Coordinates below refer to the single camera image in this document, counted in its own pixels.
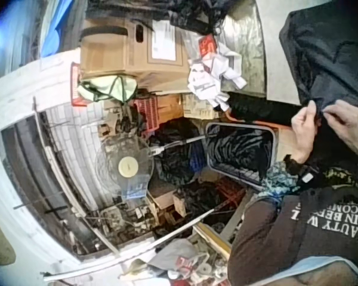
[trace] hand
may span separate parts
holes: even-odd
[[[317,127],[314,122],[316,111],[316,103],[311,100],[307,107],[303,107],[292,118],[292,128],[296,135],[297,149],[291,158],[299,164],[304,164],[313,150],[314,137],[317,133]]]
[[[334,105],[329,105],[322,111],[338,137],[358,154],[358,107],[337,100]]]

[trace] white tile wall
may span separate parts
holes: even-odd
[[[113,204],[112,196],[99,183],[95,174],[95,156],[101,146],[96,124],[106,116],[103,103],[93,103],[87,108],[60,105],[47,110],[52,135],[57,148],[62,152],[73,182],[85,194],[93,209],[102,209]]]

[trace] person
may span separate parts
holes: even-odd
[[[358,108],[337,100],[322,113],[358,155]],[[305,165],[320,136],[318,122],[313,101],[293,117],[297,147],[269,168],[263,190],[246,207],[229,259],[232,286],[358,285],[358,181],[339,166]]]

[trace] crumpled paper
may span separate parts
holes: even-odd
[[[208,53],[199,60],[190,60],[188,88],[200,100],[208,100],[213,106],[227,111],[229,95],[221,91],[222,77],[232,80],[242,89],[246,81],[241,77],[242,57],[218,43],[218,53]]]

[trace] sleeve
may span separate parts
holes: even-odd
[[[264,189],[259,193],[258,199],[271,198],[277,203],[281,203],[285,195],[293,194],[300,189],[297,186],[298,176],[292,176],[286,171],[284,161],[276,162],[267,171],[263,179]]]

